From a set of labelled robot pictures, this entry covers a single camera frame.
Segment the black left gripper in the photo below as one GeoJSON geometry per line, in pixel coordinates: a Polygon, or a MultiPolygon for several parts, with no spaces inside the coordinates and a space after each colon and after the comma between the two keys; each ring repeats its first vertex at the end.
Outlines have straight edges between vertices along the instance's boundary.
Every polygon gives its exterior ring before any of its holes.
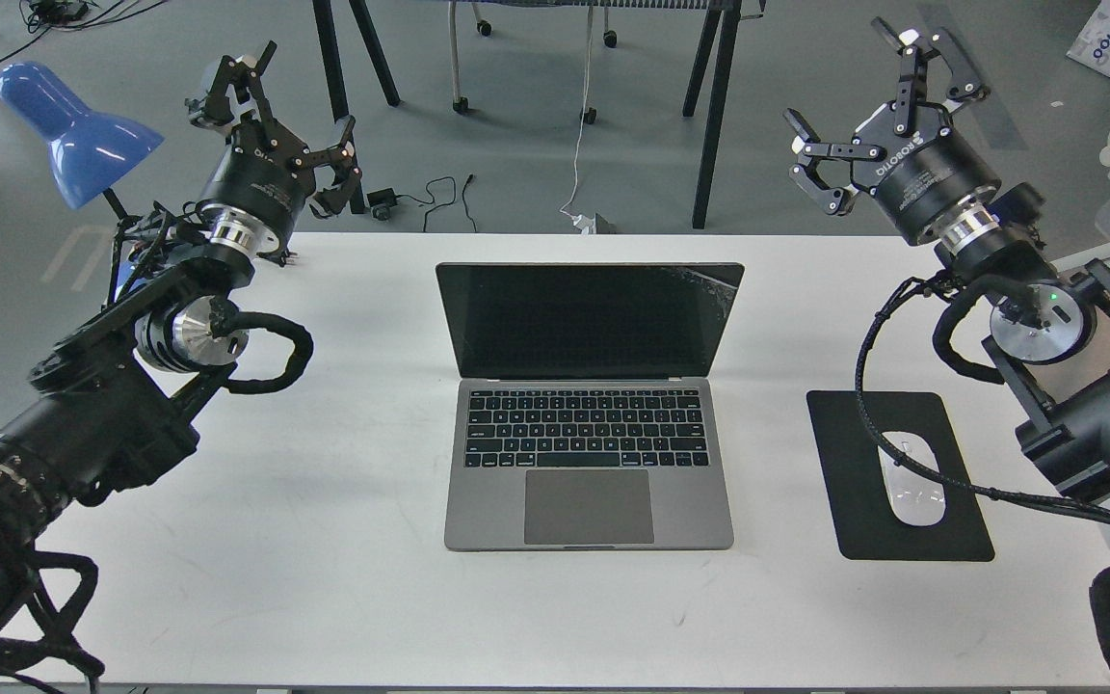
{"type": "Polygon", "coordinates": [[[275,51],[269,40],[259,57],[222,56],[208,66],[202,92],[185,105],[190,124],[228,135],[225,154],[199,194],[199,217],[210,223],[234,209],[287,242],[307,198],[317,219],[339,217],[359,192],[362,171],[352,142],[354,115],[339,119],[339,142],[317,152],[304,152],[304,142],[278,123],[260,80],[275,51]],[[333,172],[333,184],[314,192],[312,171],[321,167],[333,172]]]}

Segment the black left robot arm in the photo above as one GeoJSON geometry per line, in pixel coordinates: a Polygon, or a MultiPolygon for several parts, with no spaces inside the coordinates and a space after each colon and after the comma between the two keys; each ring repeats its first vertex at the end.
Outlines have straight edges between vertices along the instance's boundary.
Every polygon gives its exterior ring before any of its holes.
{"type": "Polygon", "coordinates": [[[258,258],[286,262],[307,203],[339,215],[361,178],[352,115],[314,150],[273,114],[261,79],[275,48],[210,66],[188,114],[225,137],[216,171],[186,211],[118,211],[104,308],[31,370],[39,400],[0,429],[0,677],[47,691],[26,668],[60,658],[97,691],[104,663],[74,635],[95,563],[36,540],[73,502],[145,487],[191,456],[216,392],[284,390],[313,356],[304,326],[229,298],[258,258]]]}

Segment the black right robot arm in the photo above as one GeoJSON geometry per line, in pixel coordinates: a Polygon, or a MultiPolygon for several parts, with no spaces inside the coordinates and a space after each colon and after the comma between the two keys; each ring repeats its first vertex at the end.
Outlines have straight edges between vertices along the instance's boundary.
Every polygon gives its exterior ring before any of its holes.
{"type": "MultiPolygon", "coordinates": [[[[866,195],[909,245],[934,245],[942,271],[907,280],[895,300],[942,298],[935,352],[965,378],[1009,388],[1027,416],[1023,456],[1057,489],[992,497],[1110,524],[1110,242],[1045,259],[1035,232],[1043,198],[1026,184],[1003,190],[953,123],[990,92],[972,59],[944,28],[872,27],[899,57],[897,95],[846,144],[785,111],[790,179],[824,214],[842,217],[866,195]]],[[[1100,159],[1110,171],[1110,131],[1100,159]]]]}

